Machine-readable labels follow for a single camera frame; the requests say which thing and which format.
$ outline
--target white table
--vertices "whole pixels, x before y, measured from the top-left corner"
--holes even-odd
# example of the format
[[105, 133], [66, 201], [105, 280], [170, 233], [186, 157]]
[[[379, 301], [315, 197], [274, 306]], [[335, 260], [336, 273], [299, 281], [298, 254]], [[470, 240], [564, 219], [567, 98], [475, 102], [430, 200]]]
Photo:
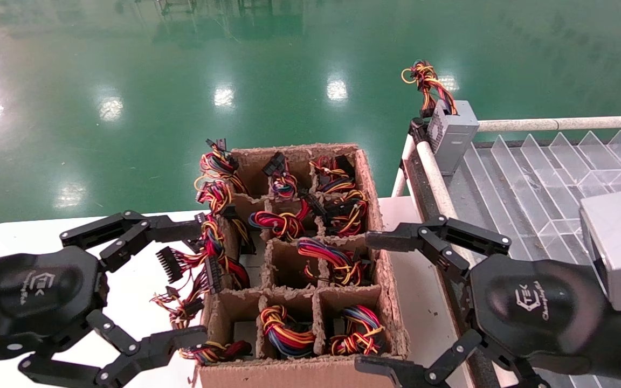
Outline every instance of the white table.
[[[417, 223], [416, 209], [410, 197], [381, 198], [380, 207], [388, 230], [400, 221]], [[174, 221], [193, 219], [198, 211], [168, 214]], [[12, 253], [48, 253], [61, 248], [62, 231], [89, 223], [99, 218], [50, 219], [0, 224], [0, 256]], [[180, 243], [171, 243], [177, 249]], [[96, 246], [89, 252], [97, 254], [106, 245]], [[116, 273], [109, 273], [111, 288], [108, 307], [104, 313], [135, 339], [170, 329], [165, 311], [149, 300], [154, 292], [162, 292], [166, 285], [162, 266], [155, 253], [163, 244], [152, 243]], [[453, 322], [449, 319], [445, 297], [442, 295], [433, 266], [419, 253], [393, 253], [395, 276], [404, 323], [411, 337], [411, 361], [429, 365], [448, 349], [456, 339]], [[104, 366], [111, 363], [118, 352], [96, 334], [89, 334], [71, 350], [54, 358], [72, 363]], [[40, 385], [19, 373], [22, 358], [0, 361], [0, 388], [39, 388]], [[130, 388], [187, 388], [192, 378], [194, 362], [174, 356], [165, 368], [146, 371], [130, 383]], [[471, 381], [459, 368], [448, 380], [453, 388], [471, 387]]]

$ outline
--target cardboard divider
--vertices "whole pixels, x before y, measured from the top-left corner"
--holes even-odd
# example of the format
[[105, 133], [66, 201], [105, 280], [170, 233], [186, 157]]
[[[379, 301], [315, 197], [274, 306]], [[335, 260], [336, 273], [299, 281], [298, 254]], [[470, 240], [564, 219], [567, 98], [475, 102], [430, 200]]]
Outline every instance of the cardboard divider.
[[208, 313], [202, 319], [208, 329], [208, 341], [219, 344], [246, 341], [256, 354], [260, 297], [259, 290], [224, 290], [209, 297]]
[[234, 225], [224, 217], [217, 217], [216, 219], [219, 232], [224, 238], [224, 254], [229, 258], [239, 260], [239, 240]]
[[[344, 334], [342, 310], [360, 304], [377, 315], [385, 328], [385, 345], [382, 346], [381, 351], [385, 354], [392, 354], [392, 337], [395, 335], [394, 319], [392, 319], [391, 314], [385, 314], [382, 308], [381, 292], [382, 287], [380, 285], [319, 290], [318, 303], [322, 314], [323, 329], [325, 330], [325, 342], [316, 341], [316, 347], [321, 347], [323, 354], [329, 354], [331, 337]], [[336, 320], [342, 320], [342, 324], [337, 324]]]
[[236, 209], [236, 214], [244, 222], [249, 224], [249, 216], [256, 211], [265, 210], [265, 198], [251, 199], [245, 194], [239, 194], [238, 192], [232, 197], [232, 204]]
[[256, 246], [254, 255], [240, 255], [239, 263], [246, 268], [246, 272], [251, 278], [251, 288], [268, 288], [269, 285], [264, 281], [263, 270], [265, 268], [265, 241], [260, 233], [252, 232], [251, 238]]
[[[313, 327], [313, 290], [292, 290], [292, 289], [273, 289], [265, 290], [264, 295], [260, 298], [260, 312], [267, 307], [281, 305], [286, 308], [287, 315], [293, 317], [298, 323], [308, 322]], [[286, 359], [279, 350], [277, 350], [267, 336], [262, 338], [262, 358]]]
[[289, 169], [299, 182], [312, 183], [310, 168], [303, 169], [303, 162], [310, 161], [310, 152], [299, 147], [252, 148], [246, 150], [233, 149], [231, 155], [239, 162], [239, 176], [251, 192], [252, 198], [261, 198], [272, 193], [267, 175], [262, 172], [263, 167], [270, 161], [276, 152], [284, 153]]
[[267, 175], [263, 174], [263, 167], [270, 160], [270, 157], [242, 152], [241, 150], [231, 150], [231, 155], [239, 162], [237, 173], [251, 193], [252, 199], [267, 196], [269, 192], [269, 181]]
[[[303, 269], [310, 266], [310, 272], [322, 279], [327, 279], [329, 270], [327, 262], [303, 256], [298, 253], [296, 243], [288, 243], [274, 239], [270, 241], [271, 255], [270, 268], [272, 270], [272, 283], [276, 287], [289, 287], [291, 289], [305, 289], [310, 286], [318, 286], [317, 279], [310, 279]], [[320, 281], [320, 287], [327, 284]]]

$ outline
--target black connector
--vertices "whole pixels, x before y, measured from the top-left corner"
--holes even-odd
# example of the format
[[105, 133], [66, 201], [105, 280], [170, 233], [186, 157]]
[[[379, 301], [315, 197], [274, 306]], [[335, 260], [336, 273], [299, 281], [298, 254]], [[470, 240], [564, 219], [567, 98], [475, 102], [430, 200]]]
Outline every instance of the black connector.
[[236, 206], [234, 206], [233, 204], [227, 205], [222, 210], [221, 214], [222, 214], [222, 217], [228, 219], [229, 221], [232, 221], [233, 219], [240, 219], [239, 214], [236, 213]]
[[358, 198], [349, 198], [346, 201], [337, 202], [334, 204], [327, 204], [325, 206], [325, 213], [328, 218], [335, 218], [338, 216], [348, 216], [351, 213], [354, 205], [360, 201]]
[[421, 110], [421, 118], [422, 119], [428, 119], [430, 117], [433, 117], [433, 114], [435, 112], [436, 112], [436, 110], [434, 108], [423, 109], [423, 110]]
[[195, 215], [195, 220], [202, 225], [205, 222], [205, 213], [198, 213]]
[[200, 297], [195, 298], [195, 300], [188, 302], [183, 305], [183, 312], [185, 312], [185, 316], [187, 317], [195, 317], [196, 314], [204, 307], [203, 300]]
[[222, 210], [222, 217], [228, 219], [229, 221], [234, 221], [235, 219], [240, 221], [240, 223], [244, 226], [244, 229], [246, 229], [246, 235], [251, 243], [247, 244], [246, 240], [239, 236], [239, 254], [254, 255], [256, 253], [256, 246], [252, 243], [253, 240], [251, 238], [251, 231], [249, 231], [248, 224], [244, 223], [239, 217], [239, 214], [236, 213], [236, 206], [233, 204], [227, 205], [227, 207]]
[[286, 167], [285, 165], [284, 154], [278, 151], [274, 153], [268, 164], [263, 167], [263, 173], [268, 177], [271, 177], [275, 172], [284, 172]]
[[354, 166], [351, 164], [346, 155], [340, 155], [335, 158], [335, 162], [337, 162], [337, 167], [344, 170], [349, 177], [356, 177], [356, 170]]
[[209, 256], [205, 260], [205, 275], [208, 276], [208, 284], [210, 285], [210, 294], [222, 292], [222, 269], [215, 256]]
[[215, 140], [215, 143], [217, 143], [217, 148], [222, 151], [226, 151], [226, 139], [217, 139]]
[[167, 289], [167, 295], [169, 295], [170, 297], [174, 297], [176, 299], [179, 299], [181, 297], [178, 290], [174, 287], [166, 286], [165, 288]]
[[284, 327], [290, 329], [295, 333], [310, 331], [312, 326], [313, 322], [287, 322], [286, 324], [284, 324]]
[[210, 139], [205, 139], [205, 143], [207, 143], [210, 148], [217, 147], [218, 150], [226, 152], [226, 139], [216, 139], [214, 142]]
[[172, 252], [172, 248], [165, 246], [157, 253], [157, 259], [162, 264], [162, 268], [164, 272], [167, 274], [167, 278], [169, 279], [169, 284], [176, 282], [183, 278], [183, 273], [181, 271], [181, 266], [177, 261], [176, 256], [174, 256], [174, 252]]
[[202, 204], [205, 202], [205, 192], [207, 191], [207, 189], [209, 189], [210, 184], [212, 184], [211, 182], [205, 182], [205, 184], [203, 185], [202, 189], [198, 192], [198, 196], [195, 197], [195, 200], [199, 203]]
[[311, 194], [308, 189], [306, 189], [305, 187], [299, 187], [298, 196], [300, 199], [306, 201], [306, 204], [310, 206], [310, 210], [313, 212], [313, 214], [315, 214], [316, 217], [322, 218], [323, 223], [327, 224], [329, 222], [325, 208], [322, 207], [320, 202], [318, 202], [318, 199], [313, 194]]

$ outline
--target robotic arm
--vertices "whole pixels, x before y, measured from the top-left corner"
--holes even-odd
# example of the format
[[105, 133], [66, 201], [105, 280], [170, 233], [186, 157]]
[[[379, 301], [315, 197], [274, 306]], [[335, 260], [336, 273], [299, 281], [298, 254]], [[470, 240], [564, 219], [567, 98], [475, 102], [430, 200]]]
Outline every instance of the robotic arm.
[[[512, 260], [507, 237], [444, 216], [370, 231], [365, 241], [388, 251], [419, 251], [447, 278], [463, 283], [471, 296], [465, 306], [471, 328], [429, 368], [360, 356], [358, 371], [390, 376], [404, 388], [446, 388], [445, 379], [479, 350], [513, 371], [519, 388], [550, 387], [533, 368], [621, 379], [621, 311], [612, 307], [592, 267]], [[449, 243], [487, 258], [469, 268]]]
[[[19, 371], [36, 383], [121, 388], [141, 371], [166, 366], [178, 349], [204, 343], [203, 326], [136, 341], [102, 314], [107, 272], [119, 270], [152, 241], [195, 240], [200, 231], [197, 220], [175, 223], [167, 216], [126, 211], [62, 233], [61, 251], [0, 258], [0, 359], [33, 352]], [[114, 239], [100, 260], [85, 251]], [[202, 308], [202, 300], [196, 303]], [[91, 331], [119, 351], [113, 363], [96, 368], [52, 359]]]

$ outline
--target wire harness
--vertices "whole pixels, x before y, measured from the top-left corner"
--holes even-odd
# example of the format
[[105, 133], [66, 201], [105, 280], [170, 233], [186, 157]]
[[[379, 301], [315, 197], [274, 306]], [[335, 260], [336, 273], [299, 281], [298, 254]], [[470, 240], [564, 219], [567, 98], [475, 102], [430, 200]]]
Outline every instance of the wire harness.
[[351, 190], [342, 197], [333, 199], [325, 206], [328, 233], [348, 237], [361, 233], [363, 221], [368, 211], [368, 200], [359, 190]]
[[212, 148], [212, 152], [200, 157], [200, 171], [203, 176], [209, 179], [224, 179], [231, 182], [236, 192], [243, 192], [249, 196], [251, 193], [237, 173], [239, 162], [223, 148], [226, 147], [226, 142], [218, 140], [217, 143], [214, 143], [209, 139], [206, 142]]
[[[359, 286], [364, 280], [364, 273], [368, 265], [357, 257], [356, 252], [328, 246], [313, 238], [300, 238], [296, 243], [298, 253], [311, 258], [318, 258], [330, 263], [330, 282], [341, 286]], [[310, 279], [319, 279], [306, 265], [303, 273]]]
[[318, 191], [330, 194], [349, 191], [356, 187], [353, 167], [348, 160], [345, 163], [340, 162], [345, 159], [347, 159], [345, 156], [336, 158], [322, 156], [315, 161], [310, 161], [310, 165], [320, 174]]
[[287, 313], [286, 307], [268, 307], [260, 313], [260, 319], [265, 335], [284, 356], [301, 358], [313, 354], [315, 334], [309, 325], [298, 324]]
[[[411, 80], [407, 80], [404, 77], [406, 72], [411, 72], [409, 77]], [[444, 84], [438, 79], [438, 74], [428, 61], [416, 61], [410, 68], [405, 68], [402, 71], [402, 81], [407, 84], [416, 84], [416, 88], [423, 94], [423, 106], [421, 108], [421, 117], [432, 117], [434, 109], [436, 108], [436, 100], [431, 95], [431, 89], [434, 89], [440, 99], [443, 99], [447, 104], [449, 113], [452, 115], [457, 114], [457, 108], [454, 102], [454, 97], [445, 87]]]
[[270, 229], [274, 237], [291, 241], [306, 233], [303, 220], [306, 219], [310, 211], [308, 202], [302, 199], [301, 209], [296, 214], [289, 212], [274, 214], [269, 211], [257, 211], [249, 216], [249, 224], [258, 229]]
[[236, 341], [232, 344], [222, 345], [219, 342], [207, 341], [197, 347], [182, 349], [182, 357], [195, 359], [200, 365], [226, 363], [244, 356], [251, 355], [252, 346], [246, 341]]
[[350, 354], [381, 354], [385, 346], [385, 328], [377, 319], [375, 312], [368, 307], [356, 304], [342, 311], [345, 334], [330, 338], [330, 354], [348, 356]]

